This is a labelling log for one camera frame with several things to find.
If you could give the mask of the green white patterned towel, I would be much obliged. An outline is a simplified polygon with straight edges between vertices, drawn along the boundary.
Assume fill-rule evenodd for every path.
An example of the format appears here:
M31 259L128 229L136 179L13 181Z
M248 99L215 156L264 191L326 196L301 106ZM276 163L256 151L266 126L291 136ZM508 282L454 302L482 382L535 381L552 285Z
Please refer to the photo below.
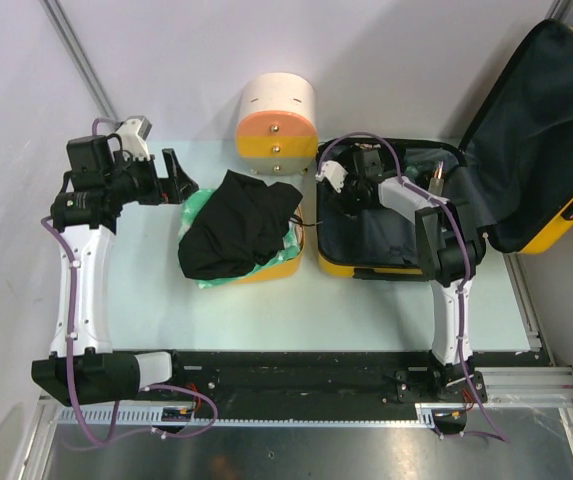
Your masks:
M210 199L212 194L215 192L214 189L200 189L195 194L193 194L180 208L180 226L179 226L179 233L178 233L178 241L181 241L186 233L192 226L193 221L195 220L197 214L202 210L206 202ZM284 237L282 239L283 246L280 250L284 248Z

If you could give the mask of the black garment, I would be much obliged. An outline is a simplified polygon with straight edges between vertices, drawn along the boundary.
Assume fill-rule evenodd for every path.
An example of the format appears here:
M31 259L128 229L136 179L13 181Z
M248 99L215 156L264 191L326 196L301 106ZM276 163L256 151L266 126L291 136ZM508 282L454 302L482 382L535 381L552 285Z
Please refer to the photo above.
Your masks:
M191 280L248 274L283 246L289 221L303 199L293 185L270 185L229 170L178 241L178 262Z

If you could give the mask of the silver metal padlock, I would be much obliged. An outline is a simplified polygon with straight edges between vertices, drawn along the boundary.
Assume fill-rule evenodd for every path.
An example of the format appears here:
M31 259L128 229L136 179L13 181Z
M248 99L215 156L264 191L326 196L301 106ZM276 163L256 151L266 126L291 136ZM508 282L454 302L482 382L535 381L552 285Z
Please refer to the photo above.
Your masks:
M435 196L441 196L445 183L445 164L441 161L430 178L428 192Z

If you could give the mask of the yellow plastic basket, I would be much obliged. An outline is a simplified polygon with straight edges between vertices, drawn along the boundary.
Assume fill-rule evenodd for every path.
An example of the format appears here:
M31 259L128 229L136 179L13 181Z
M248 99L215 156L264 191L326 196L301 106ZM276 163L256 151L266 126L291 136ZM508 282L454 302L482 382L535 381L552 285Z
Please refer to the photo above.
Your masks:
M289 233L284 237L284 248L266 265L257 265L245 276L216 280L196 280L195 283L200 289L207 289L226 284L251 284L292 276L300 266L305 246L306 233L302 215L302 207L298 206L291 217Z

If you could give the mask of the pastel round drawer box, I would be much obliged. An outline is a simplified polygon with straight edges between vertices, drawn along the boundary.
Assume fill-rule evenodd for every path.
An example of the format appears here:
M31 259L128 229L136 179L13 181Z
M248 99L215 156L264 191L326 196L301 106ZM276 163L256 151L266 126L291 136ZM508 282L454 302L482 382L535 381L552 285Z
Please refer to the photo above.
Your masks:
M235 130L238 156L254 175L306 171L318 148L312 85L288 72L257 76L242 91Z

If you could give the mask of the yellow Pikachu suitcase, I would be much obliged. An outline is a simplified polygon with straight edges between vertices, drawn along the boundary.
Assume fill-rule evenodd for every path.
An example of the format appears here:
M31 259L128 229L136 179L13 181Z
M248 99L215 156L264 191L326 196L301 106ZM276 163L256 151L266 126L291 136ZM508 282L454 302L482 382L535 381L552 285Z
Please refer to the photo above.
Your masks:
M458 144L353 133L322 144L364 139L406 147L411 174L429 186L445 164L442 196L470 204L485 247L538 254L573 225L573 28L537 24L519 44ZM416 269L334 265L330 274L361 279L418 280Z

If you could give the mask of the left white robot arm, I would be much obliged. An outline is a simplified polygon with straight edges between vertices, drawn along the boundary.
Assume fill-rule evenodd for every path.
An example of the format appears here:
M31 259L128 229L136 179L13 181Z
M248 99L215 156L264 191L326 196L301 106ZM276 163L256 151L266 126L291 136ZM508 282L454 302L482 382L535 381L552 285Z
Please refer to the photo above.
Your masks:
M125 205L179 205L198 185L175 151L162 151L166 176L154 160L138 160L117 135L93 135L66 145L70 168L43 225L61 261L60 303L47 358L35 360L32 380L67 407L131 400L152 385L163 398L180 397L186 374L166 351L114 350L107 319L107 278Z

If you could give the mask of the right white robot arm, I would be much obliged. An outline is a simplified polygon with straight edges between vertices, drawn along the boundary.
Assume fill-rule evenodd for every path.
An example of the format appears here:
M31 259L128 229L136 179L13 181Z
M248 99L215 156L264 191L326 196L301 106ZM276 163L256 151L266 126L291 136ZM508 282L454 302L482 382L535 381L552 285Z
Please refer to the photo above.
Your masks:
M450 200L410 172L409 152L364 139L330 143L316 165L317 228L330 263L416 269L431 287L434 333L429 393L450 401L473 378L469 297L485 247L465 201Z

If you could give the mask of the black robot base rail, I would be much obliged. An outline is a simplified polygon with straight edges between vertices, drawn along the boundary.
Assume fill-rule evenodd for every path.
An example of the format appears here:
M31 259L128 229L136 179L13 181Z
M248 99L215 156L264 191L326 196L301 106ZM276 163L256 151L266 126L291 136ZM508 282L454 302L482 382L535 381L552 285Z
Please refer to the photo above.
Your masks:
M458 403L461 385L420 352L171 353L172 384L194 385L221 413L363 418L384 407Z

